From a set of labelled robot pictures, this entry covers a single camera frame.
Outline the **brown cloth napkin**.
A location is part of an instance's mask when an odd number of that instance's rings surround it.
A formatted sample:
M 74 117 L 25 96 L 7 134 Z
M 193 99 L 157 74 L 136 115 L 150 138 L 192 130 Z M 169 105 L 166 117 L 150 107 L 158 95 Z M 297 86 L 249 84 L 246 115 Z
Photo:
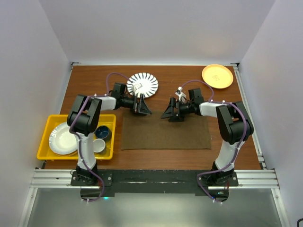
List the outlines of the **brown cloth napkin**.
M 207 118 L 190 114 L 183 122 L 161 119 L 161 112 L 138 116 L 124 112 L 121 149 L 211 149 Z

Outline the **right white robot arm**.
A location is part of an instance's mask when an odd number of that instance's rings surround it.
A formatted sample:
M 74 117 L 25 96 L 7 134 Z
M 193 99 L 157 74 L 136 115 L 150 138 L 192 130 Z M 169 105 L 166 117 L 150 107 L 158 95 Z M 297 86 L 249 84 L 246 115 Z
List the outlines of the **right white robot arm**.
M 175 94 L 178 99 L 171 98 L 161 118 L 169 122 L 183 122 L 187 114 L 214 117 L 218 121 L 219 131 L 223 140 L 217 159 L 209 172 L 201 173 L 198 180 L 206 185 L 221 186 L 234 172 L 234 163 L 238 153 L 253 134 L 254 128 L 243 102 L 226 103 L 205 101 L 201 89 L 188 91 L 189 99 L 179 87 Z

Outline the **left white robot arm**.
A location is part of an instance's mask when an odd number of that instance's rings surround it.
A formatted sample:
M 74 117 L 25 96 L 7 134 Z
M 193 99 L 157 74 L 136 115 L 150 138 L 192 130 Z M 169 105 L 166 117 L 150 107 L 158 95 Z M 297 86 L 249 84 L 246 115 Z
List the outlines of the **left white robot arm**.
M 101 181 L 93 150 L 93 133 L 97 128 L 100 112 L 123 107 L 129 108 L 134 114 L 151 114 L 143 95 L 129 97 L 125 91 L 125 84 L 115 83 L 110 95 L 77 95 L 67 117 L 70 133 L 75 135 L 78 142 L 75 178 L 86 185 L 94 185 Z

